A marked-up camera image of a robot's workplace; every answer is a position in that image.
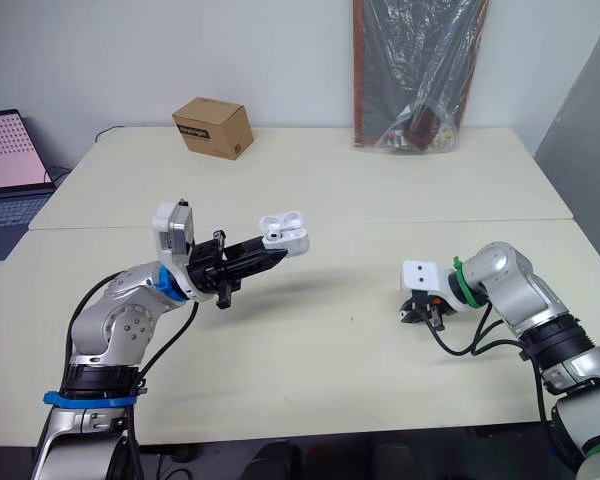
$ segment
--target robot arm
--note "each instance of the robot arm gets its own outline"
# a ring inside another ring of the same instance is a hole
[[[405,323],[424,316],[441,330],[444,315],[490,302],[523,345],[523,358],[539,366],[547,390],[565,394],[552,409],[553,428],[571,456],[585,460],[578,479],[600,478],[600,347],[531,262],[496,242],[464,263],[456,258],[454,269],[406,261],[401,279],[412,292],[400,311]]]
[[[146,392],[137,366],[160,316],[214,295],[228,308],[243,278],[309,248],[298,212],[264,217],[263,236],[229,247],[223,231],[195,243],[185,201],[164,202],[153,224],[159,261],[118,274],[70,325],[72,353],[60,390],[44,397],[52,409],[34,480],[130,478],[129,409]]]

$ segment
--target floor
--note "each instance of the floor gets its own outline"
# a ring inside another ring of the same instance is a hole
[[[513,428],[444,428],[382,433],[353,433],[287,439],[302,450],[303,480],[371,480],[374,446],[411,447],[423,480],[570,480],[574,476],[552,455],[537,424]],[[242,470],[272,439],[202,444],[198,457],[178,464],[167,456],[161,479],[178,468],[188,469],[195,480],[237,480]],[[156,478],[156,455],[143,455],[145,478]],[[30,448],[0,447],[0,480],[26,478]],[[186,479],[183,473],[170,477]]]

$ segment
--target blue ring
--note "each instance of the blue ring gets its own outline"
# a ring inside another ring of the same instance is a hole
[[[46,405],[54,405],[60,408],[84,409],[84,408],[119,408],[134,405],[138,397],[119,398],[94,398],[89,400],[74,400],[62,397],[58,392],[47,392],[42,401]]]

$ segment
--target table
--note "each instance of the table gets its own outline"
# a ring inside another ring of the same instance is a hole
[[[255,129],[238,160],[190,152],[175,127],[117,129],[95,144],[32,229],[150,226],[184,197],[197,225],[300,210],[308,221],[567,219],[571,212],[509,128],[467,128],[451,153],[352,146],[337,128]]]
[[[228,242],[258,233],[242,222],[225,227]],[[245,279],[229,310],[203,304],[155,365],[137,408],[141,443],[536,420],[531,367],[515,349],[457,359],[422,325],[399,323],[407,258],[451,264],[509,241],[600,343],[600,258],[571,220],[307,227],[308,254]],[[212,228],[196,232],[205,240]],[[58,386],[66,325],[82,295],[154,258],[148,228],[37,230],[16,246],[0,270],[0,445],[35,444],[42,394]],[[162,317],[147,355],[189,308]],[[478,315],[447,320],[451,346],[469,343]],[[510,338],[504,327],[493,335]]]

